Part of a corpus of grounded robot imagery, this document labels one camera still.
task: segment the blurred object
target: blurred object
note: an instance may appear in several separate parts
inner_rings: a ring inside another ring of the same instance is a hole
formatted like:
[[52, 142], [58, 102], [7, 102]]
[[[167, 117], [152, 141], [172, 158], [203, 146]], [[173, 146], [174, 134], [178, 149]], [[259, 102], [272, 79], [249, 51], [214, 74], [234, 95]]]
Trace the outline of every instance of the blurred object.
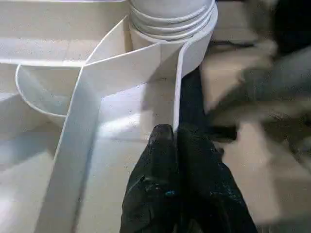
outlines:
[[278, 0], [246, 0], [250, 28], [261, 38], [272, 38], [272, 17]]
[[287, 55], [311, 45], [310, 7], [309, 0], [277, 2], [272, 30], [280, 55]]
[[208, 113], [211, 124], [232, 126], [242, 120], [273, 120], [311, 109], [311, 48], [257, 70], [229, 91]]

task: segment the white plastic panel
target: white plastic panel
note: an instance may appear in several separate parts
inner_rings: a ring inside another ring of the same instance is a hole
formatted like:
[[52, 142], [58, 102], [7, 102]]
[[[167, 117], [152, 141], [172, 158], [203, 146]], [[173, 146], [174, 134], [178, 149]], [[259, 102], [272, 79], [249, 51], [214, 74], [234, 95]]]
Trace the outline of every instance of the white plastic panel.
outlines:
[[127, 12], [126, 1], [0, 1], [0, 61], [80, 66]]
[[217, 23], [218, 10], [216, 5], [214, 5], [212, 12], [213, 14], [210, 19], [210, 24], [189, 40], [179, 53], [175, 83], [174, 132], [177, 131], [179, 125], [181, 80], [188, 73], [195, 70], [204, 58], [213, 30]]
[[121, 55], [133, 50], [129, 31], [129, 19], [126, 16], [101, 40], [87, 60], [87, 64]]
[[36, 233], [71, 232], [101, 101], [93, 84], [83, 75], [74, 90]]
[[114, 58], [85, 66], [83, 72], [92, 77], [102, 97], [158, 78], [161, 45], [154, 44]]

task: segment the white cylinder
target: white cylinder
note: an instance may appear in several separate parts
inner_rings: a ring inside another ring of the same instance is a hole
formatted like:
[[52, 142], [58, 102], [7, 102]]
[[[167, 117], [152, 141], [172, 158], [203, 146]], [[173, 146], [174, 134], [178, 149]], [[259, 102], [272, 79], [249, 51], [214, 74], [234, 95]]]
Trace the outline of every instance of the white cylinder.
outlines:
[[157, 18], [185, 17], [205, 8], [210, 0], [130, 0], [143, 14]]

